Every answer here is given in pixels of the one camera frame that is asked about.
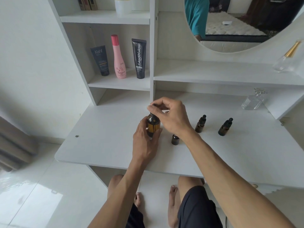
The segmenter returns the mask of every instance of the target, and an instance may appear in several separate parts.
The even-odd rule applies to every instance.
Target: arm
[[[88,228],[124,228],[126,226],[135,193],[148,163],[155,157],[162,129],[157,130],[152,140],[146,132],[144,117],[133,135],[132,160],[126,174],[114,192],[96,214]]]
[[[164,127],[189,148],[223,211],[235,227],[293,228],[293,224],[264,195],[229,167],[191,127],[181,101],[161,98],[148,106]]]

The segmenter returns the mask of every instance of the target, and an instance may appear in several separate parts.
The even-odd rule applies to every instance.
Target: teal shirt
[[[185,0],[185,12],[193,35],[205,38],[209,0]]]

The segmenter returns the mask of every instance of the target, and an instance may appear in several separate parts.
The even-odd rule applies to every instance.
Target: mirror
[[[188,25],[200,43],[232,53],[275,36],[304,12],[304,0],[184,0]]]

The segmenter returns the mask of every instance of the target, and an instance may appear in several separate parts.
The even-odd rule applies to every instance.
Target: curtain
[[[9,172],[30,163],[38,153],[37,142],[0,117],[0,168]]]

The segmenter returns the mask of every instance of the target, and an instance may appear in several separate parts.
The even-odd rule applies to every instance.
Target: person's left hand
[[[155,157],[158,148],[158,139],[161,135],[162,128],[154,132],[152,140],[150,140],[146,132],[147,117],[144,117],[137,126],[133,135],[133,153],[132,159],[146,167]]]

